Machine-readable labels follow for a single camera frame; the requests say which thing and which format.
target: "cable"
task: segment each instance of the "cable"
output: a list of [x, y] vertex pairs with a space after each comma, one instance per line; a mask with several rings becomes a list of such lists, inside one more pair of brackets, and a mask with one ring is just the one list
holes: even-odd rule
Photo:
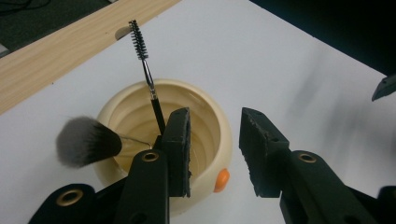
[[23, 11], [23, 10], [32, 10], [32, 9], [38, 9], [41, 7], [45, 7], [46, 5], [48, 5], [51, 0], [47, 0], [47, 2], [45, 2], [44, 4], [38, 5], [36, 7], [29, 7], [32, 4], [33, 0], [27, 0], [24, 3], [11, 3], [11, 2], [4, 2], [4, 1], [0, 1], [0, 5], [7, 5], [7, 6], [18, 6], [18, 7], [14, 7], [11, 9], [7, 9], [7, 10], [0, 10], [0, 16], [7, 16], [7, 15], [11, 15], [14, 13], [17, 13], [19, 11]]

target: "round container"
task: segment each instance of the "round container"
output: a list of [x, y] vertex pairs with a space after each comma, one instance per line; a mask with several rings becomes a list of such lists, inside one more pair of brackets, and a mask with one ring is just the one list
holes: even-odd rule
[[[225, 187], [228, 180], [225, 169], [230, 164], [233, 148], [232, 134], [223, 111], [205, 92], [177, 80], [156, 79], [154, 83], [165, 122], [172, 111], [190, 108], [191, 197], [170, 198], [170, 214], [174, 216]], [[103, 107], [98, 120], [120, 135], [151, 144], [160, 134], [146, 82], [117, 93]], [[123, 145], [119, 156], [97, 162], [95, 172], [108, 186], [127, 176], [133, 156], [145, 149], [149, 147], [137, 142]]]

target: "brush handle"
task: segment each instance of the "brush handle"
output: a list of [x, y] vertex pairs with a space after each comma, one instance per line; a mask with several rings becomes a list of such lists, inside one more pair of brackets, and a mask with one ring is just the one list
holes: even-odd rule
[[154, 109], [155, 118], [157, 119], [160, 133], [163, 135], [165, 131], [165, 120], [163, 119], [163, 112], [161, 111], [160, 101], [158, 98], [151, 100], [152, 108]]

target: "fluffy brush head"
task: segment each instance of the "fluffy brush head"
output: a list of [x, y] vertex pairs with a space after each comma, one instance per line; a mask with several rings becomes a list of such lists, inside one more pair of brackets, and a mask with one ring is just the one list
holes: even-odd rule
[[139, 30], [139, 26], [136, 21], [129, 22], [129, 28], [131, 29], [132, 41], [134, 42], [134, 48], [136, 49], [137, 58], [139, 60], [145, 60], [149, 57], [145, 40], [143, 39], [142, 33]]
[[120, 137], [95, 119], [69, 120], [56, 139], [59, 161], [70, 167], [82, 167], [120, 153]]

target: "brass rivet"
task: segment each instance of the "brass rivet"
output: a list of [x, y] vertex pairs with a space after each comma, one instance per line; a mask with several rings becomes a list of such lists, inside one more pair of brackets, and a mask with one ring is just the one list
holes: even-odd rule
[[145, 155], [143, 155], [142, 160], [143, 161], [156, 161], [158, 158], [160, 158], [160, 155], [156, 152], [148, 152]]
[[301, 153], [301, 154], [298, 156], [298, 158], [299, 158], [301, 161], [308, 162], [308, 163], [314, 163], [314, 162], [317, 161], [317, 158], [315, 158], [315, 157], [313, 157], [313, 156], [311, 156], [311, 155], [309, 155], [309, 154], [306, 154], [306, 153]]
[[58, 199], [56, 200], [56, 203], [59, 206], [69, 206], [72, 205], [73, 203], [78, 202], [82, 198], [82, 195], [84, 193], [82, 192], [81, 189], [70, 189], [64, 193], [62, 193]]

